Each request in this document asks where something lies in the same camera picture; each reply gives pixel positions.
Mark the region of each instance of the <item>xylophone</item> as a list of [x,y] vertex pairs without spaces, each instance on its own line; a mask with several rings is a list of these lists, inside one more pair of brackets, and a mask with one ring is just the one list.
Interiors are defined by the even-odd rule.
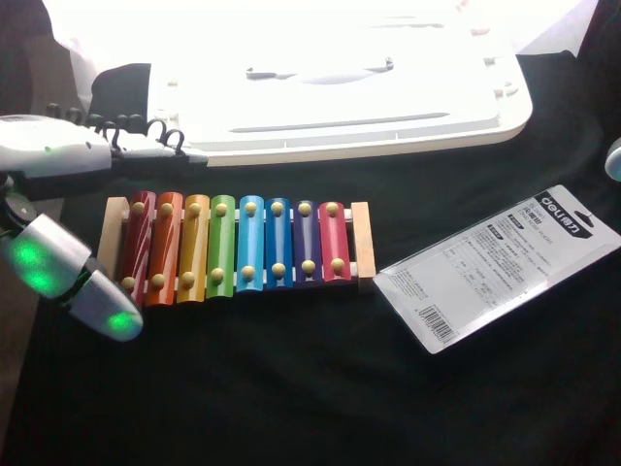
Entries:
[[376,275],[366,202],[292,208],[287,199],[246,196],[236,209],[228,195],[111,197],[97,258],[139,307],[231,297],[234,289],[366,285]]

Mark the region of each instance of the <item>deli logo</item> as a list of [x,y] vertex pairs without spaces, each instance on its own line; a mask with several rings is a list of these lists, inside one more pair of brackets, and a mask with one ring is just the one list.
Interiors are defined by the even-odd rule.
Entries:
[[545,191],[535,196],[535,199],[541,204],[543,209],[554,218],[559,225],[561,225],[565,231],[567,231],[574,238],[591,238],[593,234],[580,225],[575,219],[570,216],[561,205],[556,202],[549,192]]

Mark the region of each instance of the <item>robotic hand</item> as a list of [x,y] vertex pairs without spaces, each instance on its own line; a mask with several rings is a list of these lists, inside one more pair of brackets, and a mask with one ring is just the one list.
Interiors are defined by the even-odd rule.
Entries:
[[[71,195],[76,185],[97,188],[92,182],[131,172],[147,161],[152,170],[153,165],[206,164],[207,157],[185,146],[180,131],[166,131],[161,120],[135,134],[122,125],[131,118],[144,124],[141,116],[119,117],[117,124],[90,116],[89,128],[80,126],[82,115],[75,109],[67,112],[73,121],[58,119],[57,106],[50,105],[49,112],[56,118],[0,116],[0,255],[24,283],[71,316],[114,340],[131,340],[143,327],[136,304],[108,279],[87,245],[38,215],[29,199]],[[152,140],[147,132],[157,122],[162,132]],[[171,148],[168,142],[175,133],[179,141]]]

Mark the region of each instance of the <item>barcode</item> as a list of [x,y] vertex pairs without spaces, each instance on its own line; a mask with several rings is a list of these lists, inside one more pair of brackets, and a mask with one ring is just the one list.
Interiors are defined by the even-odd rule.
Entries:
[[436,338],[441,342],[448,343],[455,338],[455,332],[453,332],[453,329],[450,328],[446,321],[442,318],[436,306],[430,306],[427,309],[423,309],[418,313],[418,315],[424,320],[425,324],[432,332],[434,332]]

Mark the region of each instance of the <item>black tablecloth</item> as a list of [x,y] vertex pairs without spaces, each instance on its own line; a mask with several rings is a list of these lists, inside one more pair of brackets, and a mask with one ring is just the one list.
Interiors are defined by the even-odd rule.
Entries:
[[[96,248],[106,198],[138,189],[367,200],[385,267],[562,183],[621,231],[578,64],[568,53],[520,62],[535,111],[509,142],[118,180],[66,201],[62,220]],[[96,84],[108,84],[107,110],[94,112],[133,112],[109,86],[119,73]],[[129,81],[118,96],[145,92]],[[128,344],[42,303],[2,464],[614,462],[620,289],[614,253],[436,356],[378,292],[351,288],[154,309]]]

